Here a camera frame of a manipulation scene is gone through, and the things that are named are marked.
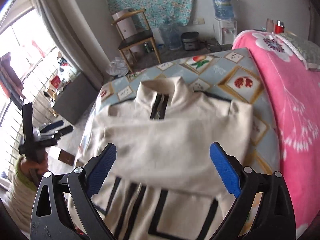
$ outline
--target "wooden chair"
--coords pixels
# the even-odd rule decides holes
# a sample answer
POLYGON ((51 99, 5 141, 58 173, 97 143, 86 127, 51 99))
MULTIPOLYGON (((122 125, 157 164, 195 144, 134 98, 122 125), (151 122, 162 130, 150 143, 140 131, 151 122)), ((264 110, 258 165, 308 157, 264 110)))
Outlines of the wooden chair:
POLYGON ((147 42, 147 41, 151 41, 153 49, 155 50, 158 62, 159 62, 159 64, 161 63, 160 55, 159 55, 159 52, 158 52, 158 49, 157 49, 157 46, 156 46, 155 39, 153 37, 153 33, 152 33, 151 29, 150 29, 150 26, 149 26, 148 20, 146 18, 146 15, 144 14, 145 11, 146 11, 146 9, 143 8, 143 9, 140 9, 140 10, 127 12, 127 13, 122 15, 119 19, 115 20, 111 24, 111 25, 115 25, 116 26, 116 28, 117 28, 117 30, 118 30, 121 38, 122 38, 122 42, 120 43, 120 45, 118 47, 118 50, 120 51, 121 56, 124 58, 128 68, 130 69, 130 71, 132 73, 133 73, 132 67, 130 66, 130 63, 128 62, 126 56, 124 55, 124 50, 128 50, 129 53, 131 54, 131 56, 133 57, 133 59, 135 60, 135 62, 137 62, 135 56, 133 55, 132 51, 130 50, 130 48, 135 46, 135 45, 139 45, 141 43, 144 43, 144 42, 147 42), (146 31, 139 32, 139 33, 137 33, 135 35, 132 35, 132 36, 130 36, 130 37, 125 39, 123 37, 123 35, 121 33, 121 30, 120 30, 120 28, 119 28, 117 23, 121 22, 124 19, 130 18, 130 17, 132 17, 132 16, 134 16, 136 14, 139 14, 139 13, 142 13, 143 19, 144 19, 148 29, 146 31))

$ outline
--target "green cuff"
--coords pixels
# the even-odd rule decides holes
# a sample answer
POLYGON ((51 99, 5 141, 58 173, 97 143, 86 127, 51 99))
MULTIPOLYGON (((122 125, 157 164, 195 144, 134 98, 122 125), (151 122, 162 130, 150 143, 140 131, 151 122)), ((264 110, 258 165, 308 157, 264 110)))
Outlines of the green cuff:
POLYGON ((20 162, 23 159, 23 156, 18 160, 16 167, 15 167, 15 172, 16 172, 16 178, 22 182, 23 185, 25 185, 27 188, 31 189, 32 191, 37 191, 37 187, 33 182, 31 182, 20 170, 20 162))

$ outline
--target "jacket sleeve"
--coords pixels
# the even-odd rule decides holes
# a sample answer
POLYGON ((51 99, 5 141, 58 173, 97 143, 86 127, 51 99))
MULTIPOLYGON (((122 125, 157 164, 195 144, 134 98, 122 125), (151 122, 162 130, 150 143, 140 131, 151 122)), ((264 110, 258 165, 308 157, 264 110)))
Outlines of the jacket sleeve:
POLYGON ((16 165, 15 175, 9 187, 9 192, 6 193, 2 202, 19 229, 30 233, 31 213, 37 188, 21 172, 21 159, 16 165))

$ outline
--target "green pillow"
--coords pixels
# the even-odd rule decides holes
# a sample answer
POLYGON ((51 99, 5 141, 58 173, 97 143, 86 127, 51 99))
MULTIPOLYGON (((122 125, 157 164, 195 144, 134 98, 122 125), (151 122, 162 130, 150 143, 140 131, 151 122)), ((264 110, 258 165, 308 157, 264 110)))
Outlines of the green pillow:
POLYGON ((279 38, 288 45, 309 70, 320 70, 320 47, 292 33, 280 33, 279 38))

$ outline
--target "blue gripper pad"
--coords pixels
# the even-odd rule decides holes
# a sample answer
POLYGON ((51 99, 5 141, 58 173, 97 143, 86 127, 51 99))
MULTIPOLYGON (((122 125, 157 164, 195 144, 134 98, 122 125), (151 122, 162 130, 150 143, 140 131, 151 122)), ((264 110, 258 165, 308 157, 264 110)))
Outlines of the blue gripper pad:
POLYGON ((210 145, 210 158, 227 191, 238 198, 241 193, 239 176, 231 166, 227 159, 227 154, 219 143, 215 142, 210 145))
POLYGON ((116 160, 116 155, 117 150, 113 144, 111 147, 106 147, 99 155, 99 162, 87 178, 87 195, 89 198, 92 198, 93 195, 99 193, 104 180, 116 160))

